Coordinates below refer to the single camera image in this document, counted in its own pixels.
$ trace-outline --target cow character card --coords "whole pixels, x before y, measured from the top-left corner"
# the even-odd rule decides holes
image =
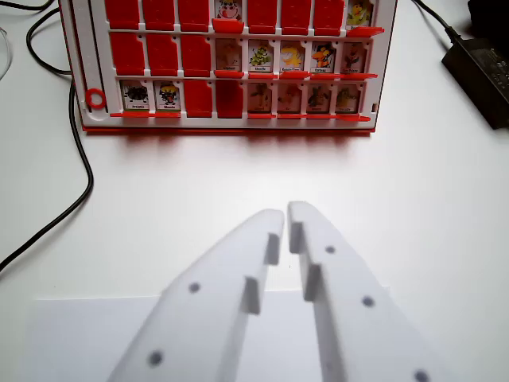
[[[272,91],[267,83],[249,83],[247,85],[247,111],[249,113],[270,113]]]
[[[242,21],[242,0],[216,0],[216,18]]]
[[[281,41],[280,72],[304,70],[304,55],[299,41]]]
[[[356,113],[359,110],[360,90],[357,85],[340,85],[336,99],[336,113]]]
[[[347,30],[357,26],[370,26],[373,18],[373,4],[369,0],[350,0],[348,2]]]
[[[313,42],[311,59],[311,73],[332,73],[336,50],[330,42]]]
[[[181,97],[178,88],[172,81],[155,81],[156,108],[159,111],[180,111]]]
[[[127,111],[149,110],[149,94],[140,81],[120,81],[124,109]]]
[[[308,113],[328,113],[331,104],[330,86],[324,84],[309,85]]]
[[[242,48],[234,38],[218,38],[216,40],[217,70],[240,72]]]
[[[249,40],[249,71],[272,72],[274,49],[268,40]]]
[[[300,113],[302,91],[296,84],[279,84],[278,113]]]
[[[360,42],[345,42],[341,56],[341,72],[343,74],[363,73],[366,64],[367,50]]]

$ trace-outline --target black power supply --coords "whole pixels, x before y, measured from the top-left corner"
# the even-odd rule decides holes
[[[413,0],[444,27],[453,47],[442,63],[494,129],[509,127],[509,64],[485,38],[463,40],[421,0]]]

